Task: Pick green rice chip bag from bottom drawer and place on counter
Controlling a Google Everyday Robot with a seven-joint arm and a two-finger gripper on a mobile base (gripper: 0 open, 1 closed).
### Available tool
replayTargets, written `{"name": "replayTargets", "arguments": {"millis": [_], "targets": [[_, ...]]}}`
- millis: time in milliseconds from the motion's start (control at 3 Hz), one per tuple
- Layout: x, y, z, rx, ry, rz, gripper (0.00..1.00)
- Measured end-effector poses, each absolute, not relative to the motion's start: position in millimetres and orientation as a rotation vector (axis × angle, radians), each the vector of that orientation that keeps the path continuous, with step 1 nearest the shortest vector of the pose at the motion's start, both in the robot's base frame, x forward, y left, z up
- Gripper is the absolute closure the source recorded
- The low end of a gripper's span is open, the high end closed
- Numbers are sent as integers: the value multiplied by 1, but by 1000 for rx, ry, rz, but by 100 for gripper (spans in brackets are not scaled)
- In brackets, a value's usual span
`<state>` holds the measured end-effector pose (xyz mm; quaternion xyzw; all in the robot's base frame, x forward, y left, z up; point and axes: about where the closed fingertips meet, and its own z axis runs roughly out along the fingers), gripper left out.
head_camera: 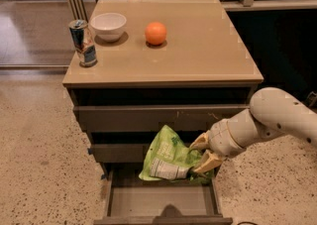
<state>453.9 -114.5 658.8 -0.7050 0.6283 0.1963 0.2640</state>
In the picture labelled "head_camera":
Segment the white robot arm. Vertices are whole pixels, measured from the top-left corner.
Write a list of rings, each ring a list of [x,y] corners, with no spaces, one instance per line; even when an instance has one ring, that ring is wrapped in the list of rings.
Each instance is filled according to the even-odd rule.
[[[248,109],[214,123],[190,145],[191,150],[204,152],[193,171],[203,174],[253,144],[283,135],[317,147],[317,114],[281,89],[260,89],[252,96]]]

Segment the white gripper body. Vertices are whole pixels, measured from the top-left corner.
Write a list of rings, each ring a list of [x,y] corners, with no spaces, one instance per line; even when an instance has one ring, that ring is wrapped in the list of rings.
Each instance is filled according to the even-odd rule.
[[[213,124],[207,136],[209,148],[222,157],[233,158],[245,151],[232,137],[227,119]]]

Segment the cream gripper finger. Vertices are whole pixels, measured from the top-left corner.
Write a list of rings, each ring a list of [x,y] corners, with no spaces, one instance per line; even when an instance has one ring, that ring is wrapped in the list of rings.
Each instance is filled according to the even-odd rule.
[[[218,167],[223,161],[224,158],[222,156],[206,150],[199,163],[193,168],[193,171],[195,173],[205,173]]]
[[[194,142],[189,146],[190,150],[203,151],[209,148],[209,137],[208,133],[204,132],[200,134]]]

